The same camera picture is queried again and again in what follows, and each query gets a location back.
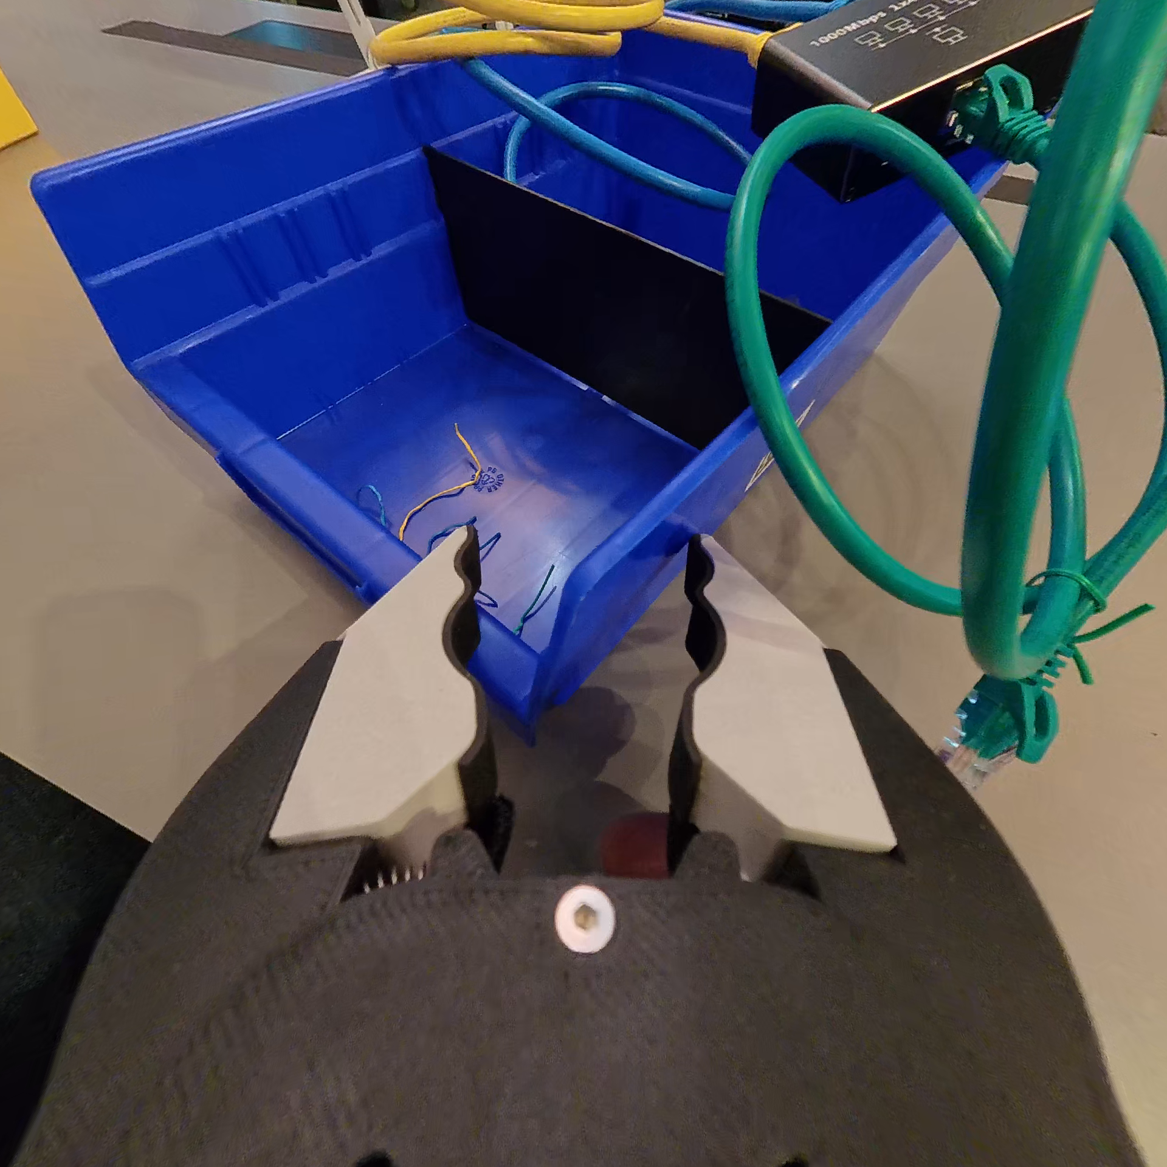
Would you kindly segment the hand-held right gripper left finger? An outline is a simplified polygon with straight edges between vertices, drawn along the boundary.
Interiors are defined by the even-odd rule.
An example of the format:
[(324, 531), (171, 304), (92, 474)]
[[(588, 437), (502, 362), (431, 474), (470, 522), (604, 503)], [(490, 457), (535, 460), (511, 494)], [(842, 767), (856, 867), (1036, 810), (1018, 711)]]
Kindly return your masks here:
[(502, 831), (479, 647), (476, 529), (454, 528), (340, 637), (271, 825), (281, 847), (363, 838), (432, 847)]

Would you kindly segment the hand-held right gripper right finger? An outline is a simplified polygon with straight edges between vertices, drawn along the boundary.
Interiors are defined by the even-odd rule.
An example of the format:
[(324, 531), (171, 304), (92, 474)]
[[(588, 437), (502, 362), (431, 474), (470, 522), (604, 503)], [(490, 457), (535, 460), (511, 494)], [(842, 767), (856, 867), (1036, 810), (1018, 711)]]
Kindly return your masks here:
[(749, 882), (796, 843), (891, 854), (897, 838), (822, 642), (711, 535), (689, 540), (685, 689), (667, 767), (667, 861), (697, 833)]

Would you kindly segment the blue plastic bin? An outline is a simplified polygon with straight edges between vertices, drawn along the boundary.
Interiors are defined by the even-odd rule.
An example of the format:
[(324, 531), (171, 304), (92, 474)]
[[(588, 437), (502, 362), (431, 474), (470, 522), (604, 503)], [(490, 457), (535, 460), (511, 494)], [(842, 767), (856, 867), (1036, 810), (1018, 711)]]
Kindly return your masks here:
[[(618, 54), (389, 66), (43, 171), (32, 192), (126, 369), (267, 515), (372, 603), (476, 518), (472, 657), (531, 731), (765, 472), (750, 405), (695, 449), (475, 325), (426, 146), (718, 272), (761, 47), (628, 32)], [(404, 514), (472, 474), (476, 487)], [(357, 507), (372, 483), (389, 528)], [(522, 635), (550, 564), (558, 585)]]

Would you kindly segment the black network switch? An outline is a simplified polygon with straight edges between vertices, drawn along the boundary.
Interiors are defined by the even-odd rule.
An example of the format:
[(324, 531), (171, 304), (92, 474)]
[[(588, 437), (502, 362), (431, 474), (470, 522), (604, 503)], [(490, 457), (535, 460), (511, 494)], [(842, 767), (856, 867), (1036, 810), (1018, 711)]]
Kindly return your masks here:
[(1059, 104), (1089, 1), (850, 3), (771, 36), (756, 66), (752, 128), (765, 137), (797, 112), (877, 112), (921, 137), (984, 193), (989, 155), (961, 117), (985, 80), (1013, 107)]

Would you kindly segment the yellow plastic bin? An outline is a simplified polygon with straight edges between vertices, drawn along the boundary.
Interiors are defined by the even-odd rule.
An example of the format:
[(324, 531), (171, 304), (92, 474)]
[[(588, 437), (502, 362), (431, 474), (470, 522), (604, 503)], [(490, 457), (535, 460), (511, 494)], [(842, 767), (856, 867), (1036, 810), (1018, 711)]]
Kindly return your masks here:
[(7, 75), (0, 73), (0, 150), (36, 137), (37, 125)]

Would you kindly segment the dark cloth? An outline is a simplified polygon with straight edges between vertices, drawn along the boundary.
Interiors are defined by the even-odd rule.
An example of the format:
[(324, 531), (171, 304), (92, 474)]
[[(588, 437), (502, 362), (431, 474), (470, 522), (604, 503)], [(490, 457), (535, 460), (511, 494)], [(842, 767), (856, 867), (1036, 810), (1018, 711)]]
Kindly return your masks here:
[(1, 756), (4, 1043), (54, 1043), (108, 915), (149, 847)]

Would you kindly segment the black bin divider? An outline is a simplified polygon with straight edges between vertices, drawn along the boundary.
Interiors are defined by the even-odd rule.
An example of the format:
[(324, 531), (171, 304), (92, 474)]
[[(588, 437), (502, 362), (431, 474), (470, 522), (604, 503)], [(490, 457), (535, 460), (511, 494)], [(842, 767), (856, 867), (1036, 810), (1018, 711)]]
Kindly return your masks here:
[(722, 272), (424, 148), (478, 326), (695, 449), (749, 407)]

